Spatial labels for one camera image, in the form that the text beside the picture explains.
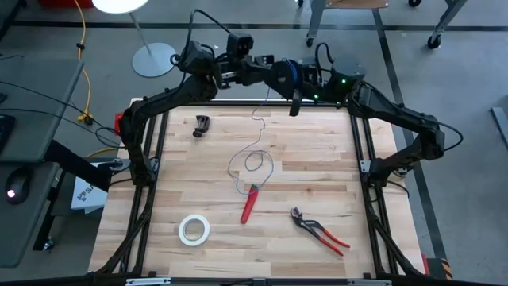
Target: white tape roll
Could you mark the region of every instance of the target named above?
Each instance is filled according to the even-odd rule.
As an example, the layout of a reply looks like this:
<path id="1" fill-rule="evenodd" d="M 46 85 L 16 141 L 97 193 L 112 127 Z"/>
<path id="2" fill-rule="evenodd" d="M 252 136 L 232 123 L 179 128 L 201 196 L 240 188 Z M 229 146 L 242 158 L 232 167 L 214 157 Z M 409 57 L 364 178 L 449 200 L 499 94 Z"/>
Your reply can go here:
<path id="1" fill-rule="evenodd" d="M 194 222 L 194 221 L 200 221 L 204 226 L 204 231 L 203 231 L 203 235 L 200 238 L 191 241 L 185 235 L 185 229 L 187 228 L 189 223 Z M 191 214 L 188 217 L 184 218 L 183 221 L 180 223 L 180 226 L 178 228 L 178 235 L 180 236 L 180 240 L 185 245 L 198 246 L 198 245 L 202 244 L 203 242 L 205 242 L 205 240 L 210 235 L 210 224 L 208 223 L 208 221 L 206 220 L 206 218 L 204 216 L 202 216 L 200 214 L 193 214 L 193 215 Z"/>

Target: concrete floor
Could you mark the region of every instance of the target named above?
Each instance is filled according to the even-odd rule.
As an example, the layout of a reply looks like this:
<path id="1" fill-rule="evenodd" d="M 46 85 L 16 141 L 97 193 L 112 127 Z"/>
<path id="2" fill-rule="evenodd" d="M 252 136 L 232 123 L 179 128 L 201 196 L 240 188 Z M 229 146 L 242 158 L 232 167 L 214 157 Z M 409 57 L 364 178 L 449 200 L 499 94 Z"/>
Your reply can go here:
<path id="1" fill-rule="evenodd" d="M 193 8 L 201 8 L 219 21 L 252 24 L 308 24 L 310 8 L 296 10 L 293 0 L 247 1 L 207 0 L 185 2 L 151 0 L 137 12 L 142 22 L 185 23 Z M 392 0 L 381 10 L 385 25 L 435 25 L 445 1 L 427 1 L 417 9 L 407 1 Z M 508 2 L 503 0 L 469 0 L 452 25 L 508 25 L 505 17 Z M 88 21 L 129 22 L 126 16 L 111 16 L 97 10 L 85 12 Z M 32 4 L 20 13 L 18 20 L 80 21 L 75 10 L 41 10 Z M 201 16 L 196 22 L 208 21 Z M 327 10 L 324 24 L 374 25 L 370 10 Z M 81 37 L 77 28 L 12 27 L 0 42 L 0 53 L 24 54 L 34 58 L 74 58 L 75 42 Z M 185 29 L 146 29 L 151 42 L 161 41 L 181 51 Z M 252 54 L 274 54 L 276 58 L 300 58 L 314 53 L 305 46 L 304 29 L 250 29 L 255 39 Z M 452 272 L 456 279 L 506 284 L 508 279 L 508 150 L 504 145 L 489 108 L 505 107 L 508 111 L 508 67 L 504 60 L 508 32 L 449 32 L 443 45 L 430 52 L 425 47 L 430 32 L 387 32 L 387 40 L 406 105 L 458 128 L 464 143 L 440 160 L 424 162 L 423 170 L 430 197 Z M 225 49 L 226 35 L 220 29 L 194 29 L 193 38 Z M 332 54 L 352 54 L 368 70 L 366 80 L 389 98 L 390 80 L 376 31 L 322 30 L 315 43 L 326 41 Z M 114 113 L 125 109 L 132 97 L 150 96 L 165 87 L 174 87 L 181 78 L 173 70 L 157 79 L 145 79 L 131 68 L 134 52 L 141 46 L 135 29 L 87 29 L 87 48 L 83 60 L 93 84 L 91 113 L 100 122 L 113 125 Z M 263 98 L 266 87 L 233 87 L 220 98 Z M 72 101 L 86 102 L 87 85 L 82 77 Z M 77 113 L 68 110 L 74 119 Z M 455 142 L 445 130 L 447 145 Z M 394 129 L 399 148 L 405 146 L 400 129 Z M 103 146 L 90 134 L 62 122 L 56 139 L 80 155 Z M 414 178 L 406 184 L 417 227 L 421 250 L 428 257 L 434 253 L 422 212 Z M 69 276 L 87 271 L 87 260 L 94 244 L 98 220 L 73 216 L 61 227 L 60 243 L 53 253 L 40 255 L 28 251 L 17 269 L 0 269 L 0 280 Z M 33 271 L 34 265 L 42 265 Z"/>

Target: wooden tabletop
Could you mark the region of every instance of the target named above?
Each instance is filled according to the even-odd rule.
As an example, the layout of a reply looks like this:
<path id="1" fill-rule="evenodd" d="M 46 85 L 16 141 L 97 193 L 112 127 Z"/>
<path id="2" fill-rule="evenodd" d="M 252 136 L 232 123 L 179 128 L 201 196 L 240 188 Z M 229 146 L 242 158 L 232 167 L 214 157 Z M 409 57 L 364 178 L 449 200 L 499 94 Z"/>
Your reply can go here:
<path id="1" fill-rule="evenodd" d="M 251 119 L 252 109 L 185 106 L 170 111 L 144 273 L 155 270 L 158 276 L 244 278 L 355 278 L 362 277 L 364 272 L 373 274 L 351 122 L 346 110 L 302 108 L 296 118 L 289 117 L 288 108 L 282 107 L 262 107 L 256 112 L 256 117 L 263 118 L 267 126 L 260 143 L 250 149 L 269 152 L 275 171 L 261 188 L 247 224 L 240 224 L 247 198 L 235 190 L 235 182 L 226 169 L 236 152 L 257 139 L 262 123 Z M 192 136 L 198 114 L 211 119 L 210 130 L 202 138 Z M 389 123 L 371 120 L 371 130 L 379 157 L 396 152 Z M 158 136 L 156 132 L 152 154 Z M 244 168 L 247 155 L 242 153 L 231 166 L 245 191 L 251 184 L 260 184 L 271 169 L 265 160 L 258 171 L 247 172 Z M 253 157 L 248 165 L 258 163 L 259 157 Z M 114 180 L 128 177 L 126 172 Z M 397 177 L 391 180 L 403 184 Z M 131 183 L 110 189 L 90 271 L 100 268 L 123 240 L 133 193 Z M 384 188 L 384 194 L 395 242 L 414 266 L 423 271 L 407 194 L 391 185 Z M 293 223 L 292 207 L 298 207 L 304 219 L 319 221 L 352 248 L 339 246 L 343 257 L 326 248 Z M 203 215 L 210 222 L 208 240 L 197 247 L 184 245 L 178 236 L 179 223 L 191 214 Z M 380 249 L 387 269 L 383 243 Z"/>

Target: red-handled pliers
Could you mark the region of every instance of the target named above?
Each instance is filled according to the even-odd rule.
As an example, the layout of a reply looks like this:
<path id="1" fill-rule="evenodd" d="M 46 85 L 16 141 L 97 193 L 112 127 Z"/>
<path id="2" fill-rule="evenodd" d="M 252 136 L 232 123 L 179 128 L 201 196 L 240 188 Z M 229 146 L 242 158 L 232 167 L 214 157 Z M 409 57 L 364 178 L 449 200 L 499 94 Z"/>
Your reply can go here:
<path id="1" fill-rule="evenodd" d="M 307 230 L 312 234 L 315 238 L 319 239 L 320 242 L 322 242 L 324 245 L 328 246 L 331 250 L 338 253 L 340 256 L 344 256 L 342 251 L 340 251 L 337 247 L 333 246 L 331 243 L 327 242 L 323 237 L 319 236 L 319 234 L 316 232 L 316 230 L 313 230 L 312 228 L 315 227 L 319 230 L 321 230 L 323 233 L 326 234 L 327 237 L 329 237 L 334 242 L 346 247 L 350 248 L 349 244 L 341 242 L 340 240 L 336 239 L 326 228 L 324 228 L 321 223 L 316 222 L 314 220 L 303 220 L 302 213 L 298 210 L 297 207 L 293 207 L 291 209 L 291 217 L 293 218 L 294 223 L 297 226 L 300 226 L 301 228 Z"/>

